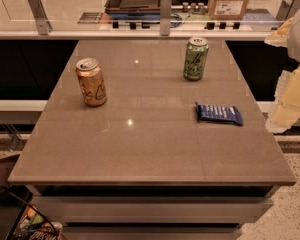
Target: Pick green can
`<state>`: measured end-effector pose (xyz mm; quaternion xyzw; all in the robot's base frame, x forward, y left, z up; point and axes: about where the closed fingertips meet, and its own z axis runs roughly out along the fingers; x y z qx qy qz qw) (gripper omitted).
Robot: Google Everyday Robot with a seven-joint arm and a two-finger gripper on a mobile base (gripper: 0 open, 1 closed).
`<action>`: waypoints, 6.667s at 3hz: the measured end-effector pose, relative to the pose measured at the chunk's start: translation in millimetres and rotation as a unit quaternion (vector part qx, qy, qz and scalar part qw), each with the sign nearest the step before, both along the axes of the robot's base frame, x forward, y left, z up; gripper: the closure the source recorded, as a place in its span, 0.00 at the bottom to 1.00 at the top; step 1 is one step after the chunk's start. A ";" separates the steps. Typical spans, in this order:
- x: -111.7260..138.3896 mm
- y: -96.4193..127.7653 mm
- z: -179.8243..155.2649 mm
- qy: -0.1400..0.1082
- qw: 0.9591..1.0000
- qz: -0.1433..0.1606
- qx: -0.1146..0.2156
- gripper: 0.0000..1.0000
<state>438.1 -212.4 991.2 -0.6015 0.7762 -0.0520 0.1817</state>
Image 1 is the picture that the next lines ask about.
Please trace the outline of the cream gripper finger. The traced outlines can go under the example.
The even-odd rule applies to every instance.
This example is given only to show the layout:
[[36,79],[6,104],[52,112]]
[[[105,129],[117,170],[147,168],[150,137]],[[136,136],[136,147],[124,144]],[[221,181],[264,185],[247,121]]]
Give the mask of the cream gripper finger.
[[271,133],[283,133],[300,119],[300,65],[293,72],[282,71],[274,97],[265,126]]
[[290,47],[292,45],[293,17],[286,20],[277,30],[269,34],[264,43],[274,47]]

